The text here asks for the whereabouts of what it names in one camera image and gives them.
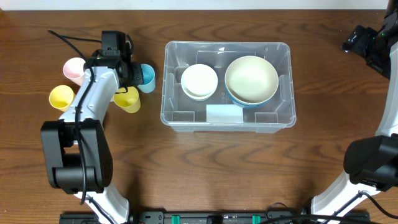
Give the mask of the blue cup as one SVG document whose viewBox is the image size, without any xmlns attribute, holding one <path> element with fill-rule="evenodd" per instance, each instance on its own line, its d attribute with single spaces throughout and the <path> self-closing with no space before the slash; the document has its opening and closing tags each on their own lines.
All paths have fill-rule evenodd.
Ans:
<svg viewBox="0 0 398 224">
<path fill-rule="evenodd" d="M 143 93 L 151 93 L 155 90 L 156 86 L 155 70 L 152 66 L 148 64 L 141 64 L 141 69 L 144 78 L 144 83 L 138 85 L 138 88 Z"/>
</svg>

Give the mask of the white small bowl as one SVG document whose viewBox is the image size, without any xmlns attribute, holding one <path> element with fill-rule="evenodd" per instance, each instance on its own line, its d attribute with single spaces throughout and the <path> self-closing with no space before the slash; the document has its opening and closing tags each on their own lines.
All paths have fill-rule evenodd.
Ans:
<svg viewBox="0 0 398 224">
<path fill-rule="evenodd" d="M 184 93 L 195 96 L 213 94 L 218 86 L 216 72 L 207 65 L 195 64 L 189 66 L 181 77 L 181 87 Z"/>
</svg>

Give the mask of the beige large bowl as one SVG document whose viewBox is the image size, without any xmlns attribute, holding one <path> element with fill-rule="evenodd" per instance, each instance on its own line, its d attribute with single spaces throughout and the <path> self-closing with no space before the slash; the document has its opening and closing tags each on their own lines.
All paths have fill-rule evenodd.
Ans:
<svg viewBox="0 0 398 224">
<path fill-rule="evenodd" d="M 260 103 L 275 95 L 279 76 L 266 59 L 248 55 L 230 63 L 225 71 L 224 85 L 239 101 Z"/>
</svg>

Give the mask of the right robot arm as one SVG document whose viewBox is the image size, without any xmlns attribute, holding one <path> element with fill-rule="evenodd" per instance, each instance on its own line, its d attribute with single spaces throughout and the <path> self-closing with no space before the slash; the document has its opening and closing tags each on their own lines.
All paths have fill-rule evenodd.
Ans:
<svg viewBox="0 0 398 224">
<path fill-rule="evenodd" d="M 341 48 L 389 80 L 386 105 L 375 135 L 348 146 L 344 171 L 312 198 L 295 218 L 298 223 L 361 223 L 347 214 L 363 200 L 397 187 L 397 0 L 388 2 L 379 30 L 357 26 Z"/>
</svg>

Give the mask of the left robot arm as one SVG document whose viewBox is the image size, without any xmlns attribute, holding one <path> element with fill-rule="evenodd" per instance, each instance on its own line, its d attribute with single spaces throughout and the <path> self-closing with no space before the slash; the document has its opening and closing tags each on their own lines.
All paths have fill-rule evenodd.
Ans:
<svg viewBox="0 0 398 224">
<path fill-rule="evenodd" d="M 103 120 L 120 89 L 128 93 L 144 81 L 141 65 L 131 60 L 133 49 L 129 35 L 104 30 L 101 48 L 84 59 L 84 80 L 72 105 L 40 130 L 50 185 L 87 203 L 101 223 L 130 219 L 129 201 L 112 181 L 113 158 Z"/>
</svg>

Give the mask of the clear plastic storage container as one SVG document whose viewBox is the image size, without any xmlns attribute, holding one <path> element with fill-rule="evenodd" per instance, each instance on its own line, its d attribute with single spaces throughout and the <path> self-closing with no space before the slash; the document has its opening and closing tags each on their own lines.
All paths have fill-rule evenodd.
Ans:
<svg viewBox="0 0 398 224">
<path fill-rule="evenodd" d="M 227 95 L 224 75 L 235 59 L 253 55 L 270 62 L 279 76 L 271 101 L 257 108 L 242 108 L 242 123 L 208 123 L 207 105 L 234 105 Z M 195 42 L 174 40 L 165 46 L 160 118 L 174 131 L 250 131 L 276 133 L 296 120 L 291 50 L 284 42 Z M 182 73 L 195 64 L 210 66 L 218 86 L 205 101 L 189 98 L 181 87 Z"/>
</svg>

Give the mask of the pink cup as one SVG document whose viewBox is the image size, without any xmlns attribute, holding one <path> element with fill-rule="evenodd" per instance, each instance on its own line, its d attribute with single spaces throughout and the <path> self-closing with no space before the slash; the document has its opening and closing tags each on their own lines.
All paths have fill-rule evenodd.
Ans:
<svg viewBox="0 0 398 224">
<path fill-rule="evenodd" d="M 63 66 L 63 74 L 73 83 L 81 86 L 85 79 L 84 71 L 85 61 L 83 58 L 74 57 L 65 62 Z"/>
</svg>

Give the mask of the yellow cup centre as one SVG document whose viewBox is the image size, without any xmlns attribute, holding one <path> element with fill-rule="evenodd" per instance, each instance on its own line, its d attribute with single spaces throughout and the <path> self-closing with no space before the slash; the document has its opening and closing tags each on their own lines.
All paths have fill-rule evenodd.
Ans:
<svg viewBox="0 0 398 224">
<path fill-rule="evenodd" d="M 141 108 L 139 92 L 136 87 L 130 86 L 126 89 L 119 89 L 114 94 L 114 102 L 127 113 L 136 113 Z"/>
</svg>

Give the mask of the yellow cup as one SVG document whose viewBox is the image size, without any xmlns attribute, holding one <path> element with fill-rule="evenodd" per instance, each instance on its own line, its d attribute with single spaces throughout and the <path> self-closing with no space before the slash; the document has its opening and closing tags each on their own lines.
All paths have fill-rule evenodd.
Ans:
<svg viewBox="0 0 398 224">
<path fill-rule="evenodd" d="M 136 87 L 130 86 L 126 89 L 119 89 L 114 94 L 114 102 L 127 113 L 136 113 L 141 108 L 139 92 Z"/>
<path fill-rule="evenodd" d="M 59 85 L 50 92 L 49 103 L 53 108 L 66 112 L 74 98 L 75 93 L 69 86 Z"/>
</svg>

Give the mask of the yellow cup left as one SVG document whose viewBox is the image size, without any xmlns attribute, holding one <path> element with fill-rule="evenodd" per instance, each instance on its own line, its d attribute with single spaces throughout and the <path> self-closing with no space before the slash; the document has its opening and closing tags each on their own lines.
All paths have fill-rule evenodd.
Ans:
<svg viewBox="0 0 398 224">
<path fill-rule="evenodd" d="M 74 98 L 75 93 L 69 86 L 59 85 L 50 92 L 49 103 L 53 108 L 66 112 Z"/>
</svg>

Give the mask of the dark blue bowl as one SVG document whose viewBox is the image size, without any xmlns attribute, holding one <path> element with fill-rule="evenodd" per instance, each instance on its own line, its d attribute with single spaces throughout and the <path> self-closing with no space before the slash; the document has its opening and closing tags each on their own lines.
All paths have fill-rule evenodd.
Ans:
<svg viewBox="0 0 398 224">
<path fill-rule="evenodd" d="M 234 97 L 232 92 L 227 87 L 225 87 L 225 89 L 226 89 L 227 95 L 231 98 L 231 101 L 235 105 L 242 107 L 242 108 L 257 108 L 257 107 L 267 104 L 272 99 L 272 97 L 270 97 L 268 100 L 260 102 L 260 103 L 245 103 L 245 102 L 239 101 L 236 97 Z"/>
</svg>

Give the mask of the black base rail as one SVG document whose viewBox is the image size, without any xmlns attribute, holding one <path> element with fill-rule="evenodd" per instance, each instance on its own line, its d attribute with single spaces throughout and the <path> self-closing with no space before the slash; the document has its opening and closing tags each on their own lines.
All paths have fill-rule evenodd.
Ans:
<svg viewBox="0 0 398 224">
<path fill-rule="evenodd" d="M 142 212 L 133 215 L 128 223 L 138 224 L 257 224 L 272 218 L 293 215 L 293 211 L 270 210 L 264 213 L 164 213 Z M 63 213 L 59 224 L 95 224 L 102 221 L 95 213 Z"/>
</svg>

